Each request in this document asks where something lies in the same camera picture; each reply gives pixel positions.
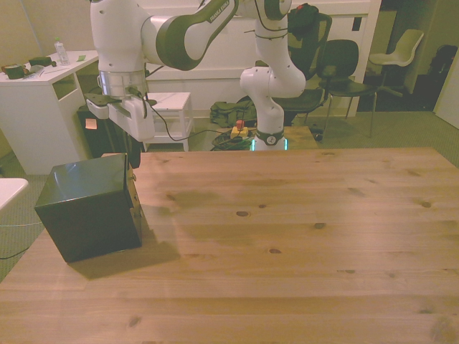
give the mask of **white chair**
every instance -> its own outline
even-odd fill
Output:
[[[396,65],[400,67],[406,67],[415,58],[415,52],[419,46],[424,32],[420,30],[408,29],[404,32],[400,40],[398,41],[395,50],[391,54],[371,54],[369,60],[374,65],[386,66]],[[386,82],[387,70],[384,71],[382,78],[382,86],[379,88],[381,91],[386,91],[397,97],[403,97],[403,93],[392,90],[391,88],[384,86]]]

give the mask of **green bag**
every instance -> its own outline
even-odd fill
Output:
[[[210,121],[222,128],[234,127],[237,120],[245,122],[257,120],[257,111],[251,99],[236,103],[216,102],[210,107]]]

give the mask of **chair leg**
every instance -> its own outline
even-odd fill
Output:
[[[379,90],[380,91],[385,91],[387,93],[390,93],[391,95],[395,95],[396,97],[403,97],[403,93],[397,92],[397,91],[393,90],[390,87],[384,86],[384,84],[386,82],[386,77],[387,77],[387,71],[384,71],[384,74],[382,76],[382,84],[379,87]]]
[[[304,117],[303,125],[306,125],[306,121],[308,120],[309,113],[306,113],[306,116]]]
[[[333,95],[330,95],[330,103],[328,104],[327,118],[325,119],[325,126],[323,127],[322,140],[325,138],[325,130],[327,129],[328,117],[330,117],[332,103],[333,103]]]
[[[386,82],[386,77],[387,77],[387,71],[385,70],[384,74],[382,75],[381,87],[384,87],[384,83]]]
[[[370,121],[370,138],[371,138],[372,135],[373,135],[373,117],[374,117],[374,111],[376,110],[377,95],[378,95],[378,93],[375,92],[375,93],[374,93],[374,97],[373,97],[372,120]]]
[[[349,115],[349,111],[351,109],[351,105],[352,105],[352,100],[353,99],[354,99],[354,97],[351,97],[351,100],[349,101],[349,106],[347,107],[346,119],[347,119],[347,116]]]

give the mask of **black chair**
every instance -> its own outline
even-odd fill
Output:
[[[310,29],[302,35],[294,36],[288,33],[290,58],[293,64],[305,75],[306,80],[311,79],[316,74],[318,61],[328,39],[331,22],[330,16],[319,13]],[[292,121],[298,113],[305,113],[306,121],[310,112],[327,101],[326,92],[321,88],[306,89],[296,98],[273,98],[273,100],[284,109],[284,125],[292,125]],[[316,140],[321,139],[321,136],[315,135],[315,137]]]
[[[330,94],[330,104],[328,107],[323,136],[328,124],[333,97],[350,97],[351,101],[346,113],[346,119],[351,108],[352,99],[365,95],[373,95],[372,120],[370,123],[370,137],[373,130],[373,117],[377,101],[377,86],[365,85],[351,80],[350,76],[356,70],[359,63],[359,46],[356,42],[348,39],[336,39],[328,41],[323,49],[320,66],[317,75],[322,78],[321,87],[326,87]]]

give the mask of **paper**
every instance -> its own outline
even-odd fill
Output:
[[[94,118],[86,118],[86,129],[96,130],[98,128],[98,122]]]

